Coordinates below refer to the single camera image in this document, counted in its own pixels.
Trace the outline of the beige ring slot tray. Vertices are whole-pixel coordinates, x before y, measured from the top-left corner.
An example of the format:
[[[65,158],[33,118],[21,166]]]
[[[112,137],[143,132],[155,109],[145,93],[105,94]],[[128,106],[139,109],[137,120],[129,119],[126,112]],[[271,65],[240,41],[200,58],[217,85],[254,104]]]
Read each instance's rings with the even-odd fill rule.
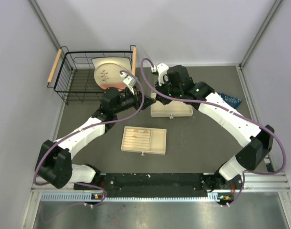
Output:
[[[121,151],[165,155],[166,139],[166,129],[125,126]]]

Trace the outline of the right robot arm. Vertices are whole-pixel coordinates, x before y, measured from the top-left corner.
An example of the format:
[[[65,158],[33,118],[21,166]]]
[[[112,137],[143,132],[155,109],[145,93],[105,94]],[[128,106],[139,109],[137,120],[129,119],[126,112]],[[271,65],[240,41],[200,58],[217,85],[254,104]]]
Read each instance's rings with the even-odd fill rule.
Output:
[[[156,100],[167,105],[171,100],[166,96],[183,99],[185,104],[191,105],[217,122],[242,146],[242,150],[216,171],[215,183],[219,188],[230,186],[238,174],[246,170],[255,170],[271,151],[273,137],[269,133],[235,116],[236,110],[205,82],[195,83],[186,67],[169,67],[161,63],[153,66],[151,72],[158,76],[155,83],[155,89],[158,91]]]

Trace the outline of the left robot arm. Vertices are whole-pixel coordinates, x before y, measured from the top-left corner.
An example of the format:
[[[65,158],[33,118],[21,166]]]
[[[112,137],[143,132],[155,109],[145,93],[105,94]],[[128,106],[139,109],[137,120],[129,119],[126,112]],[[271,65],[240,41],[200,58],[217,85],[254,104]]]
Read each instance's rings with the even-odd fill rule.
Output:
[[[35,168],[35,175],[43,178],[55,188],[63,188],[68,183],[85,183],[90,189],[100,186],[100,171],[89,164],[74,165],[73,158],[92,140],[108,132],[116,122],[117,114],[135,108],[142,111],[156,101],[140,90],[108,88],[103,94],[96,112],[79,128],[56,141],[45,141]]]

